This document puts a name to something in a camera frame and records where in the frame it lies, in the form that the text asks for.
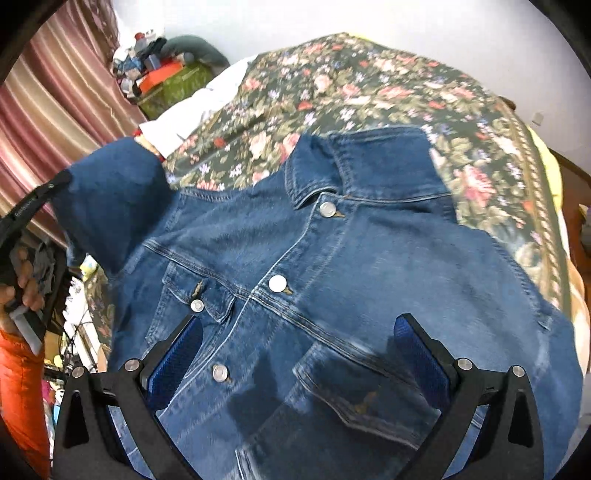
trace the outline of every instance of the wall outlet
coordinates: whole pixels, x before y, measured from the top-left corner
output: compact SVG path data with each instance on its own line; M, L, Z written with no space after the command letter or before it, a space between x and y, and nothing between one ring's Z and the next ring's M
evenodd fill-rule
M531 118L531 122L533 124L536 124L538 127L542 124L543 121L544 121L544 114L542 112L534 113L534 116Z

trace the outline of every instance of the silver snap button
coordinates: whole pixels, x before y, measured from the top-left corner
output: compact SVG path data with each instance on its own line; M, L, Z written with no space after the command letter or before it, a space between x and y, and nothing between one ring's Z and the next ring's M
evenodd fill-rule
M269 279L269 288L275 293L284 291L287 286L287 280L283 275L273 275Z
M470 370L474 365L467 358L460 358L457 361L457 366L459 366L462 370Z
M516 377L523 377L525 375L525 370L519 365L514 366L511 370Z
M336 205L332 202L324 202L320 205L320 214L324 218L330 218L336 213Z
M82 375L84 375L84 367L76 367L72 370L72 376L74 378L80 378Z
M139 368L139 360L136 358L132 358L131 360L127 360L125 362L125 369L128 372L135 372Z
M193 300L191 302L191 310L194 311L195 313L202 312L204 308L205 308L205 305L199 299Z
M214 365L213 366L213 379L217 383L225 382L228 379L228 368L226 365Z

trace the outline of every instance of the bed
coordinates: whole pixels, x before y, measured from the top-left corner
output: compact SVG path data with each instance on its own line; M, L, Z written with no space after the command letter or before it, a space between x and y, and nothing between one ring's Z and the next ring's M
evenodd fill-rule
M239 85L240 69L232 68L233 76L214 80L223 88L208 85L215 95L198 92L190 107L173 107L182 113L142 127L138 140L166 157L173 188L248 188L277 171L304 132L417 125L453 193L458 222L498 239L573 320L587 371L589 312L560 233L560 170L505 102L443 63L346 33L245 59ZM86 283L108 355L114 306L107 285L100 269Z

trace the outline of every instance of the blue gripper pad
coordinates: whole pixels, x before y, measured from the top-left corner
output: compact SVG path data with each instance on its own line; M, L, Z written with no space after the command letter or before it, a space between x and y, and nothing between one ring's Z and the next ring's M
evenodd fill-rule
M449 379L403 315L394 323L394 343L429 405L443 411L451 398Z
M173 332L167 340L158 342L152 347L154 350L158 348L159 343L165 344L163 346L168 346L170 343L170 347L154 368L145 386L146 405L150 410L162 410L168 406L201 348L202 342L203 326L199 318L191 316L180 333Z

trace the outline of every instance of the orange cloth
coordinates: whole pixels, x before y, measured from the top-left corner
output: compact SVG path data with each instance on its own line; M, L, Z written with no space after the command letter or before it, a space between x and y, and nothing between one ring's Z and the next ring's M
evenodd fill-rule
M0 411L29 464L49 478L49 440L41 380L43 352L35 356L19 337L0 330Z

